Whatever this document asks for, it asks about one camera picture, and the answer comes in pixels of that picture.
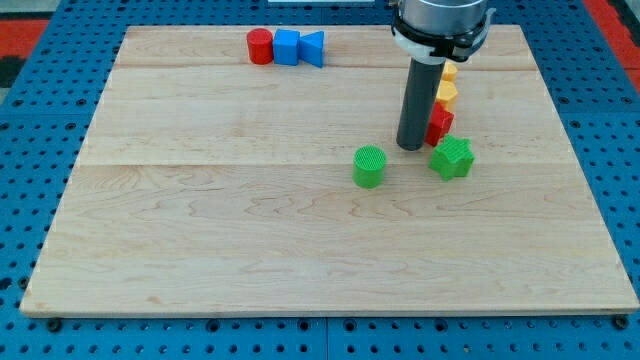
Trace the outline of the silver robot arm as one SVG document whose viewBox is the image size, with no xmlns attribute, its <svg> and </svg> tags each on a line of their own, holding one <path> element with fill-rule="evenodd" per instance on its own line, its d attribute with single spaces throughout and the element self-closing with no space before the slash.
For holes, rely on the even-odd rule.
<svg viewBox="0 0 640 360">
<path fill-rule="evenodd" d="M 462 63 L 484 44 L 495 12 L 487 0 L 401 0 L 394 7 L 391 33 L 419 63 Z"/>
</svg>

